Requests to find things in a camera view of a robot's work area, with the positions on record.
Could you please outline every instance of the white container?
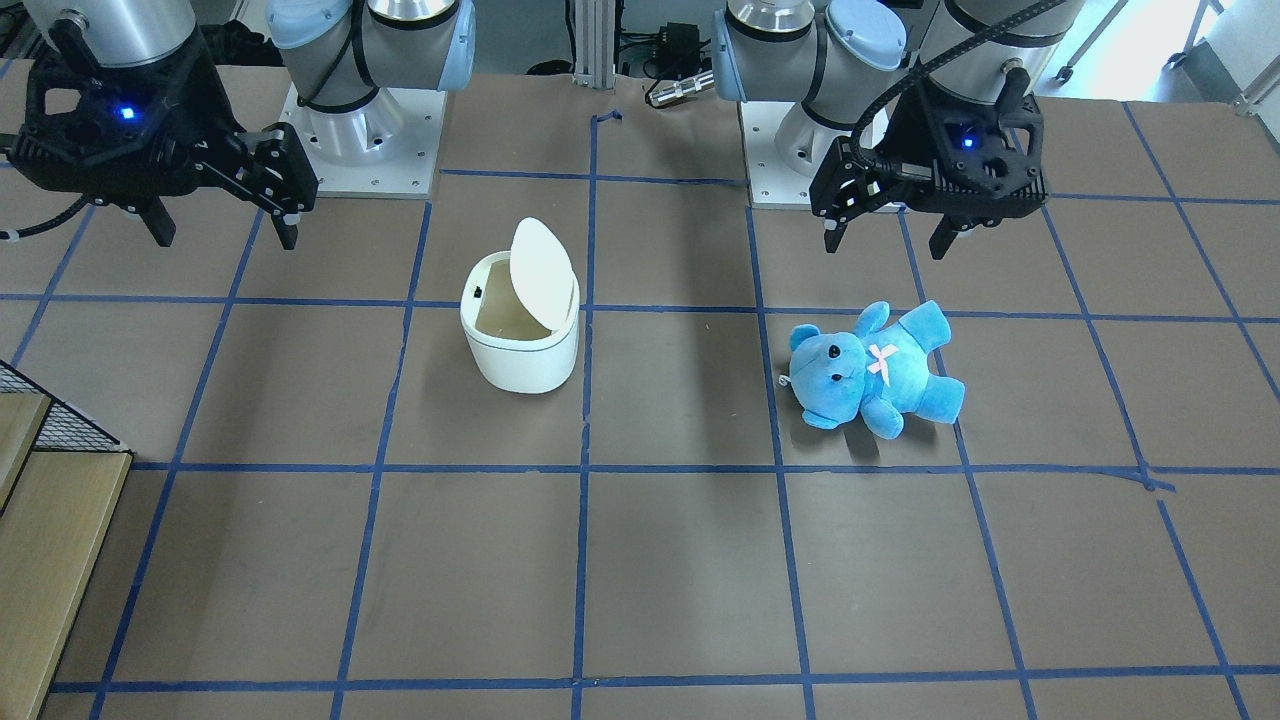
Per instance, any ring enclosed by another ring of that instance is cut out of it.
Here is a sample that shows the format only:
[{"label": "white container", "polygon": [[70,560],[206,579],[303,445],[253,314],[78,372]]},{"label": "white container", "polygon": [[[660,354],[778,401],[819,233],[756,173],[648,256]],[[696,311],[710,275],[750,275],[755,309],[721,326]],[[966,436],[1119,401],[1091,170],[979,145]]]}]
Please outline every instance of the white container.
[{"label": "white container", "polygon": [[481,260],[462,288],[462,329],[486,380],[500,389],[550,392],[577,363],[577,275],[556,234],[534,218],[511,250]]}]

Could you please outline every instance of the trash can lid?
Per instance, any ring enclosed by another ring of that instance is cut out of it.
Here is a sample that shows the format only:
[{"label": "trash can lid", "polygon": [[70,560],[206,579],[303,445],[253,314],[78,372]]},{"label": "trash can lid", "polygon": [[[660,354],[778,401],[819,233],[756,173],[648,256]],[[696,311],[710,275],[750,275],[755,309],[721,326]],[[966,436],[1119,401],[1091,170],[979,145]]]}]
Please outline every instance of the trash can lid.
[{"label": "trash can lid", "polygon": [[516,297],[544,328],[557,331],[573,318],[577,277],[556,233],[536,218],[525,218],[511,241],[511,284]]}]

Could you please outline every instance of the teddy bear ear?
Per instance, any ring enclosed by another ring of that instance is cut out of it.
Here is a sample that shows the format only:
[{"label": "teddy bear ear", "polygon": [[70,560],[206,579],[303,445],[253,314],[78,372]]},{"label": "teddy bear ear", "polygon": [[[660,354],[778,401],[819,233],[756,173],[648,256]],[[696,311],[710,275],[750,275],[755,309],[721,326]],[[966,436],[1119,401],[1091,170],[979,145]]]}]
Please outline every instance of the teddy bear ear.
[{"label": "teddy bear ear", "polygon": [[795,329],[791,331],[791,351],[795,352],[795,350],[800,347],[801,342],[819,334],[822,334],[822,331],[819,331],[817,325],[796,325]]}]

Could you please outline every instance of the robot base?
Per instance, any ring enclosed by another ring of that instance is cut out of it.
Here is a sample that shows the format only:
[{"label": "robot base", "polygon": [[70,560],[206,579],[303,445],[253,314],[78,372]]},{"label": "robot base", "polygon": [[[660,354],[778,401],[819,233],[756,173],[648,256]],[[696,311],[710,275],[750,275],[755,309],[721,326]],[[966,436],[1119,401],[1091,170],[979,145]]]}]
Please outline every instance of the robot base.
[{"label": "robot base", "polygon": [[[444,105],[447,92],[434,90],[388,88],[399,104],[406,118],[404,136],[398,142],[398,151],[374,164],[338,164],[307,142],[307,158],[320,179],[320,197],[388,197],[404,200],[426,200],[431,196],[435,179],[435,164],[440,151],[440,133],[444,129]],[[289,86],[284,99],[280,120],[293,123],[293,114],[302,111],[297,104],[297,88]]]},{"label": "robot base", "polygon": [[[776,137],[782,120],[795,102],[739,102],[742,122],[742,150],[746,154],[746,174],[751,184],[751,206],[774,210],[809,210],[809,183],[812,176],[795,172],[778,151]],[[867,129],[876,142],[884,136],[888,115],[881,110]],[[814,158],[822,161],[827,149]],[[896,213],[897,204],[886,205],[881,211]]]}]

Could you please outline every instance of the plush toy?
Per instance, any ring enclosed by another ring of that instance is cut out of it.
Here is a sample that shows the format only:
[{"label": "plush toy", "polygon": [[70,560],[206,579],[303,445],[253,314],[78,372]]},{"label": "plush toy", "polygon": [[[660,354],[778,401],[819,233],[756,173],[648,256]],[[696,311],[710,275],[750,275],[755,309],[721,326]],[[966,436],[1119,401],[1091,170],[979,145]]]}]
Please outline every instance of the plush toy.
[{"label": "plush toy", "polygon": [[902,414],[954,423],[964,401],[964,383],[929,373],[928,354],[951,340],[951,324],[932,300],[888,328],[888,302],[863,310],[851,333],[822,334],[814,325],[791,331],[790,377],[804,421],[832,429],[861,411],[867,427],[892,439],[902,432]]}]

